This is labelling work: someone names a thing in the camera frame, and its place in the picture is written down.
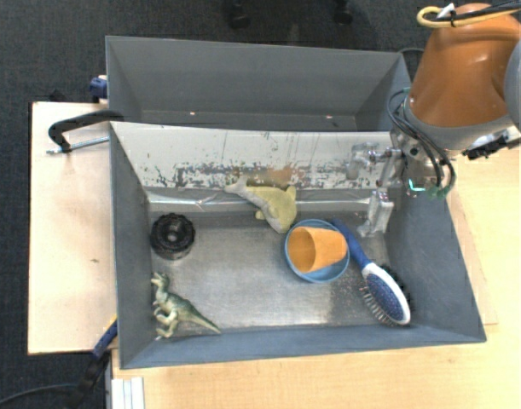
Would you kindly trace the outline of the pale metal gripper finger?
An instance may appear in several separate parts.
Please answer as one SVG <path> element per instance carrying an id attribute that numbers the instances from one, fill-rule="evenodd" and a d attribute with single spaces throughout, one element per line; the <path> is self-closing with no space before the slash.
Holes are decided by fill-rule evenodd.
<path id="1" fill-rule="evenodd" d="M 395 204 L 389 199 L 386 191 L 373 191 L 368 203 L 367 217 L 357 228 L 363 238 L 386 232 Z"/>
<path id="2" fill-rule="evenodd" d="M 367 141 L 355 144 L 350 154 L 350 161 L 346 164 L 346 178 L 356 181 L 367 173 L 371 174 L 377 165 L 385 162 L 390 157 L 390 148 Z"/>

